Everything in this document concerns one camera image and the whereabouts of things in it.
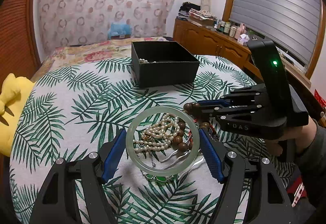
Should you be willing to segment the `right hand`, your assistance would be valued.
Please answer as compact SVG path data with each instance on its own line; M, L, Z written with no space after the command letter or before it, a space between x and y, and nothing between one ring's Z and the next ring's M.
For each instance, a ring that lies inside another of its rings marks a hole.
M317 125L314 120L309 117L307 125L302 127L286 128L283 135L277 140L265 140L266 148L271 155L280 156L283 148L279 144L281 141L294 140L296 152L301 152L312 144L316 137Z

